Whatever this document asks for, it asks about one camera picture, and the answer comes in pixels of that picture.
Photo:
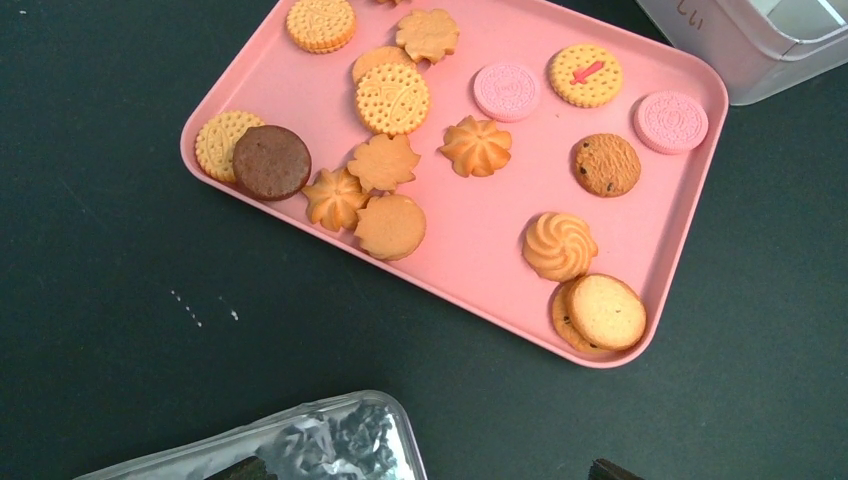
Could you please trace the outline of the orange rosette butter cookie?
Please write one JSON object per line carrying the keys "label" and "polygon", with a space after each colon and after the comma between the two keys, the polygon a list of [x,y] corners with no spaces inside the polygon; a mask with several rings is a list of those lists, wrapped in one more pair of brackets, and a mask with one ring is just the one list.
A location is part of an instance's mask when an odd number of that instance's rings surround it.
{"label": "orange rosette butter cookie", "polygon": [[447,129],[443,142],[440,153],[462,177],[493,175],[511,159],[512,136],[499,130],[494,120],[476,120],[469,115]]}

